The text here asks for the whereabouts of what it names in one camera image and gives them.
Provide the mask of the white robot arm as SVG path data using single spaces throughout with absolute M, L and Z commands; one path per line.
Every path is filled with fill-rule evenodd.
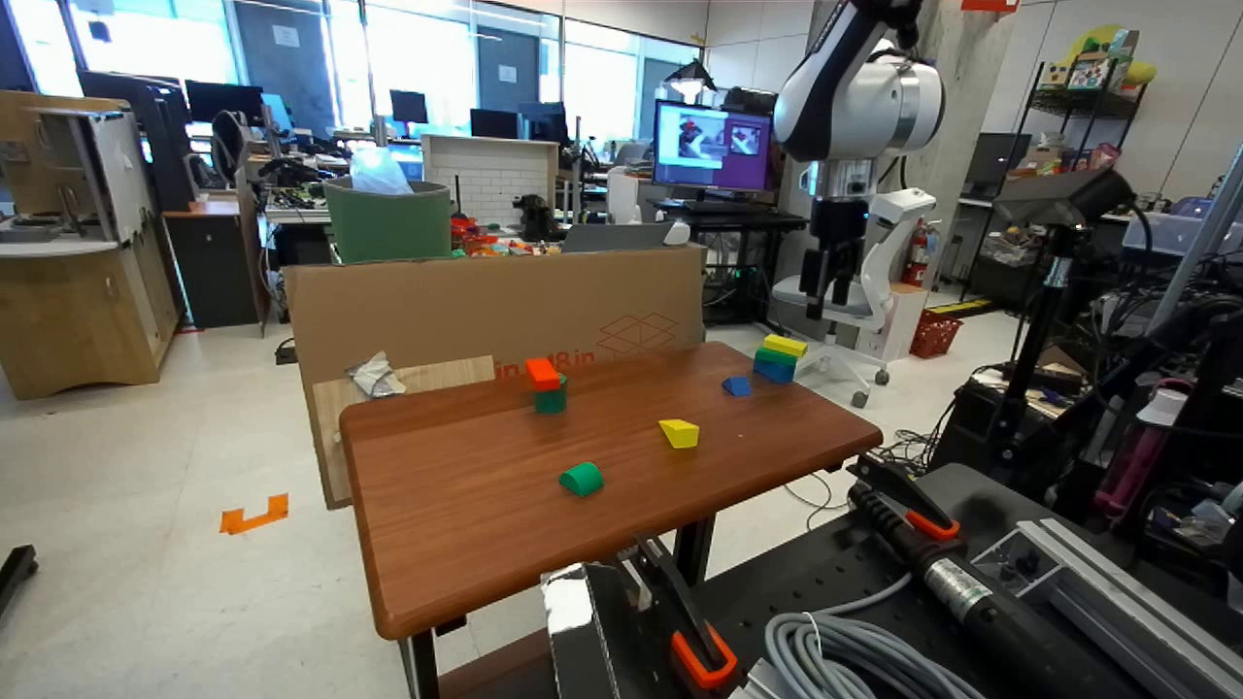
M 863 283 L 877 159 L 911 156 L 943 122 L 943 77 L 919 53 L 920 0 L 841 0 L 775 102 L 777 146 L 811 183 L 802 270 L 768 292 L 768 323 L 825 341 Z

